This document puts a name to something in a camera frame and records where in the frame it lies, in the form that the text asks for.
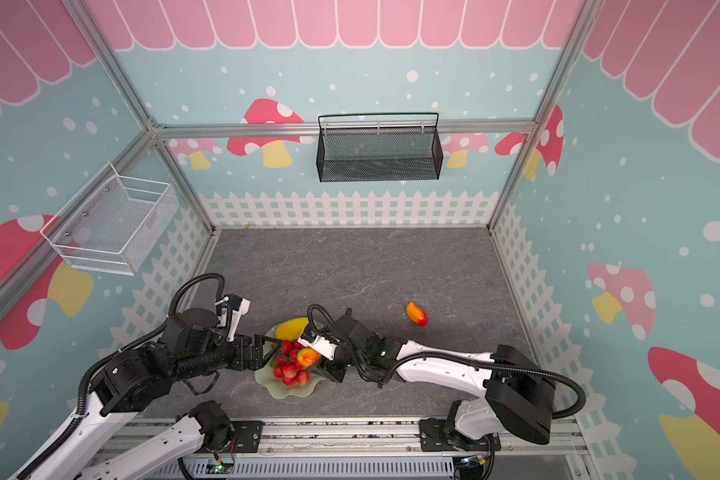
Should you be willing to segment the red fake grape bunch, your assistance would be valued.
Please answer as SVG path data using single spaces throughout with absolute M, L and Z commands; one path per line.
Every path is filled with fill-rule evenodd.
M 279 365 L 273 369 L 273 377 L 285 386 L 304 386 L 310 381 L 310 374 L 297 361 L 297 352 L 301 349 L 293 341 L 282 341 L 282 347 L 275 354 Z

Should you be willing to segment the red-yellow mango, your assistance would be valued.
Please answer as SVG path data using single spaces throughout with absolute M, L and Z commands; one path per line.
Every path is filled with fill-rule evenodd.
M 428 324 L 427 314 L 414 302 L 406 306 L 407 317 L 417 326 L 423 327 Z
M 315 363 L 319 362 L 322 355 L 312 348 L 303 348 L 297 352 L 296 361 L 304 368 L 308 369 Z

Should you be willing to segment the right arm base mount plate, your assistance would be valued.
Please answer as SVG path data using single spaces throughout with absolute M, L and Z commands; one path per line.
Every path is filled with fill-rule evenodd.
M 459 433 L 452 420 L 428 418 L 420 420 L 419 441 L 423 452 L 498 452 L 502 449 L 497 434 L 473 440 Z

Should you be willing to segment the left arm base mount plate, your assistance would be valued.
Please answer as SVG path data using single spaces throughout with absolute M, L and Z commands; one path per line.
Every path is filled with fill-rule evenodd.
M 231 421 L 210 434 L 206 448 L 214 453 L 257 453 L 262 439 L 262 421 Z

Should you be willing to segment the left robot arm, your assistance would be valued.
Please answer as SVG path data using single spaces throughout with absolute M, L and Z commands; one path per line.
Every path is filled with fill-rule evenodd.
M 184 294 L 207 280 L 217 282 L 214 308 L 180 312 L 178 306 Z M 265 366 L 281 342 L 273 337 L 237 334 L 237 324 L 247 312 L 249 301 L 225 295 L 224 286 L 225 279 L 218 273 L 188 280 L 173 296 L 167 318 L 160 326 L 92 365 L 81 379 L 70 423 L 16 477 L 29 479 L 41 467 L 48 466 L 52 456 L 82 431 L 95 400 L 101 404 L 98 413 L 103 416 L 138 413 L 167 395 L 175 383 L 193 389 L 190 380 L 195 377 L 217 378 L 222 369 L 256 371 Z M 265 354 L 267 342 L 274 349 Z

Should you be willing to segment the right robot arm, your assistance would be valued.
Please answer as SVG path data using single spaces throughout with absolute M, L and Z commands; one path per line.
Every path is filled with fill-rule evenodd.
M 463 353 L 382 338 L 350 310 L 335 319 L 319 304 L 308 307 L 307 320 L 299 342 L 320 354 L 318 370 L 334 383 L 354 368 L 362 380 L 378 387 L 398 380 L 469 394 L 468 400 L 453 403 L 445 422 L 455 447 L 500 432 L 546 445 L 553 421 L 574 416 L 586 404 L 579 383 L 541 369 L 509 345 L 501 344 L 494 352 Z

